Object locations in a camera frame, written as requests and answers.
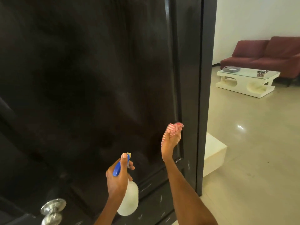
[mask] wall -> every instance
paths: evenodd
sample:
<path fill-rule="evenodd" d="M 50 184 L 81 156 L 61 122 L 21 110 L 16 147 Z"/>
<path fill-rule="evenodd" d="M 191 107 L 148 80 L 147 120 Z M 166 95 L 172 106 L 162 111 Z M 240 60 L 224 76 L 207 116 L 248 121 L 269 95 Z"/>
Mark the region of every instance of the wall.
<path fill-rule="evenodd" d="M 300 0 L 218 0 L 213 64 L 231 56 L 239 40 L 300 36 Z"/>

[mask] spray bottle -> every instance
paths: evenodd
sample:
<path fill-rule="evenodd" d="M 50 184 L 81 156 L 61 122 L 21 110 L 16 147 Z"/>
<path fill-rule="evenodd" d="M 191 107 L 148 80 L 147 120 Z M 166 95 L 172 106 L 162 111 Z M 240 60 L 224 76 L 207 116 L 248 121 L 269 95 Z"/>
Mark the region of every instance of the spray bottle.
<path fill-rule="evenodd" d="M 129 160 L 131 153 L 127 153 L 127 167 L 129 167 Z M 118 176 L 121 171 L 121 162 L 118 162 L 113 171 L 113 176 Z M 118 213 L 121 216 L 131 215 L 139 205 L 139 188 L 133 181 L 128 180 L 128 185 L 125 193 L 125 197 L 118 209 Z"/>

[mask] coffee table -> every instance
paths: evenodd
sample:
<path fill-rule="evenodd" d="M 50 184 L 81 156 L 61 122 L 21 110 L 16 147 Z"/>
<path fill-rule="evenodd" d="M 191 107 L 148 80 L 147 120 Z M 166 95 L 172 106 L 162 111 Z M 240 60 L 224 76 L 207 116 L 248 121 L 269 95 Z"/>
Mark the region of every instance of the coffee table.
<path fill-rule="evenodd" d="M 275 86 L 272 86 L 272 83 L 276 77 L 279 77 L 280 72 L 269 71 L 263 77 L 258 77 L 257 71 L 247 68 L 241 68 L 235 73 L 218 71 L 217 75 L 222 77 L 221 81 L 216 83 L 216 87 L 261 98 L 274 91 Z"/>

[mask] sofa cushion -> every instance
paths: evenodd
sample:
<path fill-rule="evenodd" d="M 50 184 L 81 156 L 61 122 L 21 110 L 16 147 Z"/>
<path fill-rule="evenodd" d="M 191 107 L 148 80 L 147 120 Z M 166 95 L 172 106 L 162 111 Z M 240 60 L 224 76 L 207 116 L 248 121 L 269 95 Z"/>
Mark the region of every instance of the sofa cushion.
<path fill-rule="evenodd" d="M 221 69 L 225 66 L 251 68 L 251 62 L 254 60 L 256 60 L 254 57 L 229 57 L 221 61 Z"/>
<path fill-rule="evenodd" d="M 233 57 L 260 58 L 264 55 L 269 40 L 242 40 L 238 41 Z"/>
<path fill-rule="evenodd" d="M 284 70 L 287 59 L 262 57 L 251 62 L 253 69 L 282 71 Z"/>
<path fill-rule="evenodd" d="M 265 50 L 265 57 L 269 58 L 289 58 L 300 53 L 300 37 L 280 37 L 271 38 Z"/>

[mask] maroon sofa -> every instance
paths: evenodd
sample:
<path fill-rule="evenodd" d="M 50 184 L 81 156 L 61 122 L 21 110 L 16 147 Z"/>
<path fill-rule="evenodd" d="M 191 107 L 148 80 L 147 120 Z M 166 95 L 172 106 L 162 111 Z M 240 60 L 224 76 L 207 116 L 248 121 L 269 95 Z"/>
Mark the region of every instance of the maroon sofa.
<path fill-rule="evenodd" d="M 280 71 L 280 77 L 295 79 L 300 74 L 300 37 L 238 41 L 232 57 L 221 61 L 221 69 L 225 66 Z"/>

